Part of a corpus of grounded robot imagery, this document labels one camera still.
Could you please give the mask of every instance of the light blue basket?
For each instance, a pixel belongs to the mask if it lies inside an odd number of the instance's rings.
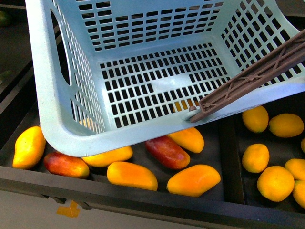
[[[296,35],[273,0],[27,0],[41,127],[91,156],[305,91],[302,64],[197,122],[181,109]],[[60,26],[63,78],[51,12]]]

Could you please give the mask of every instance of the brown plastic rod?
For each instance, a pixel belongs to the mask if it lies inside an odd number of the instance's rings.
[[[190,121],[194,123],[215,113],[303,61],[305,30],[201,99],[201,112],[191,117]]]

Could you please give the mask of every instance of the mango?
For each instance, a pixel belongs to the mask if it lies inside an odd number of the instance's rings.
[[[176,109],[177,111],[183,111],[183,110],[187,110],[188,107],[191,107],[191,106],[199,106],[199,103],[197,101],[194,101],[195,104],[193,104],[193,102],[188,99],[188,100],[181,100],[181,105],[182,107],[180,106],[179,102],[175,102],[175,106],[173,106],[173,111],[176,112]]]
[[[305,180],[305,160],[293,158],[287,161],[284,165],[293,176],[295,180]]]
[[[243,154],[242,165],[250,173],[260,173],[267,168],[269,158],[269,150],[264,144],[252,144]]]
[[[295,187],[292,191],[292,195],[296,202],[305,209],[305,181],[304,180],[296,180]]]
[[[173,194],[199,197],[220,182],[220,174],[209,165],[195,165],[172,176],[167,190]]]
[[[13,168],[30,169],[42,158],[46,140],[40,126],[25,130],[16,140]]]
[[[269,130],[277,137],[294,137],[303,132],[304,123],[295,114],[279,114],[269,121]]]
[[[305,138],[303,138],[301,141],[301,149],[302,149],[303,153],[305,153]]]
[[[43,160],[46,169],[56,175],[86,179],[89,176],[89,167],[78,157],[52,152]]]
[[[193,153],[200,153],[204,147],[204,139],[201,133],[191,127],[168,135],[179,146]]]
[[[282,166],[266,168],[257,180],[257,189],[263,197],[274,201],[283,201],[294,189],[292,174]]]
[[[158,181],[148,168],[125,161],[116,161],[108,166],[107,179],[111,184],[156,191]]]
[[[259,134],[268,127],[269,115],[263,106],[244,111],[242,118],[245,127],[253,133]]]
[[[82,159],[87,165],[93,167],[106,167],[115,161],[126,161],[133,155],[132,148],[125,146],[119,149],[111,150],[94,156],[86,156]]]
[[[166,135],[145,141],[144,144],[148,152],[167,168],[182,169],[190,163],[190,156]]]

